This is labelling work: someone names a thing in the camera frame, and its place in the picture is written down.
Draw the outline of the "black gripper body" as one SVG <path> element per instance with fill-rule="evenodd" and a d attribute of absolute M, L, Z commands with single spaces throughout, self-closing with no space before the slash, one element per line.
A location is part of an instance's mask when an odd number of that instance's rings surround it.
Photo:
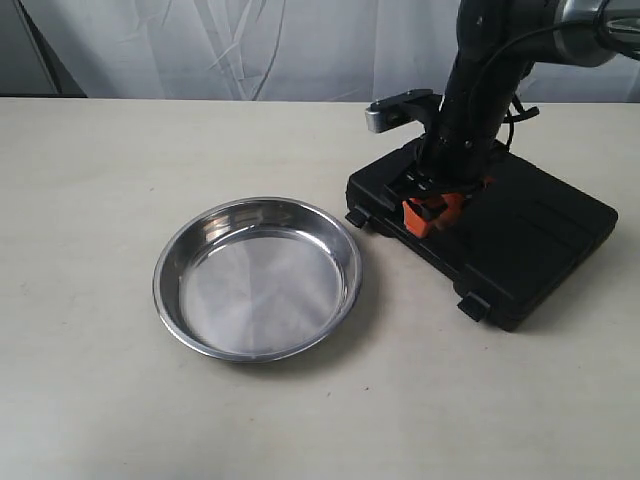
<path fill-rule="evenodd" d="M 398 150 L 407 155 L 408 165 L 382 183 L 385 207 L 396 210 L 409 198 L 447 193 L 462 194 L 464 205 L 486 187 L 494 152 L 509 149 L 496 140 L 496 135 L 504 124 L 514 132 L 516 120 L 510 107 L 517 103 L 514 93 L 441 96 L 429 130 L 424 130 L 415 146 Z"/>

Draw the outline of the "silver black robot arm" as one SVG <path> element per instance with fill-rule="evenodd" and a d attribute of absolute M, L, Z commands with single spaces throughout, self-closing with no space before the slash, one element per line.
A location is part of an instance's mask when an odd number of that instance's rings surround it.
<path fill-rule="evenodd" d="M 405 229 L 417 238 L 453 223 L 463 199 L 484 182 L 502 124 L 535 116 L 512 114 L 516 91 L 537 63 L 601 66 L 616 55 L 639 57 L 639 4 L 610 1 L 463 1 L 458 51 L 443 95 L 430 90 L 389 99 L 391 127 L 423 124 L 412 166 L 391 190 Z"/>

